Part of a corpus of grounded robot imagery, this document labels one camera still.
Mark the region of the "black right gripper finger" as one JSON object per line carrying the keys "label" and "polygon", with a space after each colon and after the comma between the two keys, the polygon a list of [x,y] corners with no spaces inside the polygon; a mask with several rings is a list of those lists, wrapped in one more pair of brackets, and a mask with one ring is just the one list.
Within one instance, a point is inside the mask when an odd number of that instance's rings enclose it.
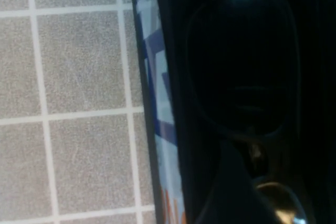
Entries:
{"label": "black right gripper finger", "polygon": [[253,187],[239,151],[229,141],[219,149],[217,174],[195,223],[273,223],[273,211]]}

